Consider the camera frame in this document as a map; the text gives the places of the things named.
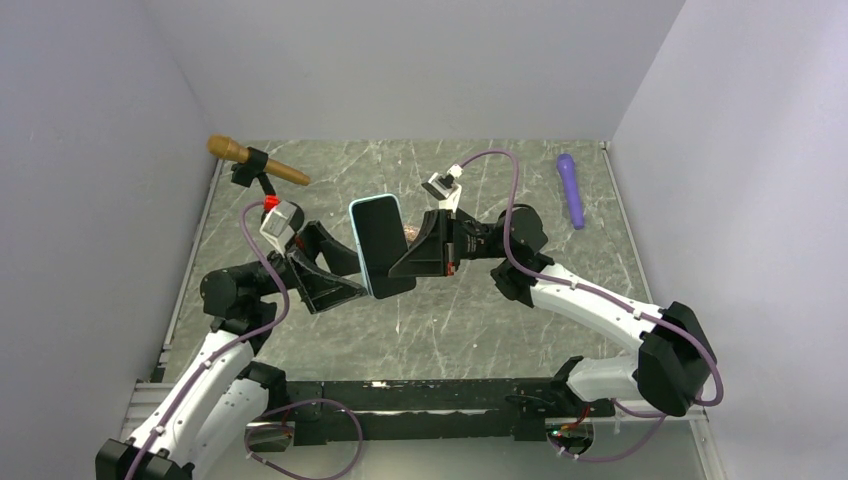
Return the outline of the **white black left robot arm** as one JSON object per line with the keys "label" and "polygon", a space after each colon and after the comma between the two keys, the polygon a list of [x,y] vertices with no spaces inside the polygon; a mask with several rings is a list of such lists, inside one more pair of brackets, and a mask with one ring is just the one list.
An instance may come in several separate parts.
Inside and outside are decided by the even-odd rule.
{"label": "white black left robot arm", "polygon": [[256,261],[215,270],[200,284],[213,321],[195,358],[153,412],[125,440],[109,439],[95,458],[98,479],[203,479],[237,436],[262,430],[291,436],[292,422],[316,421],[324,398],[316,383],[288,383],[283,370],[255,357],[289,307],[266,301],[295,290],[312,313],[364,295],[349,281],[356,253],[320,222],[264,231],[274,249]]}

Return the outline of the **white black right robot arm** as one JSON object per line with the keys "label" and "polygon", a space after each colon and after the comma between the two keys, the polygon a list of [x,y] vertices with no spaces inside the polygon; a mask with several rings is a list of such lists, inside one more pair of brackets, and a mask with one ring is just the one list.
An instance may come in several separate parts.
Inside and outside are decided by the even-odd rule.
{"label": "white black right robot arm", "polygon": [[547,241],[541,218],[526,204],[495,223],[462,210],[429,210],[388,274],[446,277],[465,261],[497,259],[490,275],[506,299],[562,315],[617,343],[624,356],[573,357],[554,375],[551,399],[564,415],[599,400],[643,400],[659,415],[682,417],[700,403],[717,359],[693,310],[680,302],[639,302],[582,279],[542,253]]}

